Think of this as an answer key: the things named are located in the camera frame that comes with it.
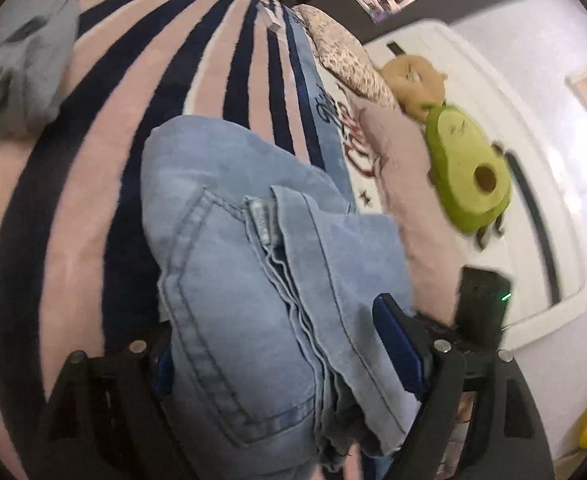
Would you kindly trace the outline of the light blue denim pants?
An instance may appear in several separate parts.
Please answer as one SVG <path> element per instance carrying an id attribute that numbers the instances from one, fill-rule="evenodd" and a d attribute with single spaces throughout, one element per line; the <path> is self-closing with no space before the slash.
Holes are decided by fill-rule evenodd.
<path id="1" fill-rule="evenodd" d="M 142 159 L 143 224 L 172 327 L 166 410 L 204 479 L 307 479 L 387 456 L 419 404 L 375 298 L 414 306 L 395 222 L 239 125 L 180 116 Z"/>

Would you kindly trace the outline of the pink ribbed pillow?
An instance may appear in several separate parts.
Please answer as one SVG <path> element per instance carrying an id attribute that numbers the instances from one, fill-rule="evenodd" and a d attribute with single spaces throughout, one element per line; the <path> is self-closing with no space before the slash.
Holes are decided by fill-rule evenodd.
<path id="1" fill-rule="evenodd" d="M 350 105 L 373 155 L 383 211 L 399 226 L 414 306 L 452 325 L 466 258 L 429 181 L 423 133 L 400 110 L 388 110 L 359 96 L 351 96 Z"/>

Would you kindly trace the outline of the white headboard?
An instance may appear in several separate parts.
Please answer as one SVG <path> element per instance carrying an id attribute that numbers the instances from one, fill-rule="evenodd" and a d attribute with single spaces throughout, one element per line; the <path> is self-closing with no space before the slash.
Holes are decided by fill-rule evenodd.
<path id="1" fill-rule="evenodd" d="M 587 309 L 581 233 L 540 147 L 540 124 L 507 80 L 446 24 L 425 20 L 365 46 L 376 66 L 400 53 L 420 55 L 447 76 L 447 102 L 501 145 L 511 177 L 506 233 L 479 250 L 460 236 L 468 263 L 509 277 L 502 345 L 516 350 L 571 323 Z"/>

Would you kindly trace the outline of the striped pink navy blanket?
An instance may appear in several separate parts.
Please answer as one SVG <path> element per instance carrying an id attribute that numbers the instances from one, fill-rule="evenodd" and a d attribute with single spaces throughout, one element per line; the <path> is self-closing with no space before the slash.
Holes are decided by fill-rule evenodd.
<path id="1" fill-rule="evenodd" d="M 283 24 L 269 32 L 262 2 Z M 360 211 L 380 200 L 342 84 L 277 0 L 80 0 L 58 117 L 0 140 L 0 471 L 24 456 L 73 350 L 120 351 L 157 321 L 141 156 L 183 114 L 236 122 L 323 169 Z"/>

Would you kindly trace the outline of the green avocado plush toy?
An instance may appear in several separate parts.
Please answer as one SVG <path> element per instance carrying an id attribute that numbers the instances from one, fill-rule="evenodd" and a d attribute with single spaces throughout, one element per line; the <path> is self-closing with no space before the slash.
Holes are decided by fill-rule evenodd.
<path id="1" fill-rule="evenodd" d="M 461 234 L 475 239 L 482 252 L 490 238 L 504 235 L 504 214 L 511 201 L 511 177 L 499 143 L 475 119 L 451 104 L 431 107 L 423 133 L 429 180 L 447 218 Z"/>

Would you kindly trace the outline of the tan plush toy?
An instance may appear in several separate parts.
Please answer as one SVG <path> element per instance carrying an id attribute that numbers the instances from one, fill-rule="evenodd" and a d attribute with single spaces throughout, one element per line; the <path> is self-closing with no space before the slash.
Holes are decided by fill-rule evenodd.
<path id="1" fill-rule="evenodd" d="M 445 101 L 447 75 L 420 55 L 398 55 L 379 70 L 403 112 L 426 122 L 432 107 Z"/>

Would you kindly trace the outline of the floral pillow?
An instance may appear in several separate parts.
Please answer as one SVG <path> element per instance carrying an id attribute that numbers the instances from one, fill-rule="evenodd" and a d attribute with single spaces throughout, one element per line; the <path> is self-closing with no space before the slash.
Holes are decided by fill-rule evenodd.
<path id="1" fill-rule="evenodd" d="M 316 58 L 325 70 L 358 96 L 389 110 L 399 107 L 368 53 L 348 29 L 315 6 L 298 4 L 293 10 L 303 21 Z"/>

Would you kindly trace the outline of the grey folded garment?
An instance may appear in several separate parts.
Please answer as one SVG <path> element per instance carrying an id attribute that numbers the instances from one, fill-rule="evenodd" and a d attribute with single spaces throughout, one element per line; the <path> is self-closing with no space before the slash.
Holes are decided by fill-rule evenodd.
<path id="1" fill-rule="evenodd" d="M 54 122 L 79 16 L 79 0 L 0 6 L 0 139 L 37 136 Z"/>

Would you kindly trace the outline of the white small remote box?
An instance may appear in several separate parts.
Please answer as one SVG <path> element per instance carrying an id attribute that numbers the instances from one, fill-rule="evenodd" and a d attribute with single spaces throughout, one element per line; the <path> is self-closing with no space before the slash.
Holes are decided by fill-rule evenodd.
<path id="1" fill-rule="evenodd" d="M 272 11 L 264 3 L 260 2 L 258 4 L 258 10 L 259 10 L 259 15 L 262 18 L 262 21 L 264 22 L 264 24 L 266 24 L 266 29 L 269 32 L 274 32 L 274 34 L 277 34 L 277 32 L 279 32 L 280 29 L 283 28 L 283 24 L 280 21 L 280 19 L 277 18 L 275 12 Z"/>

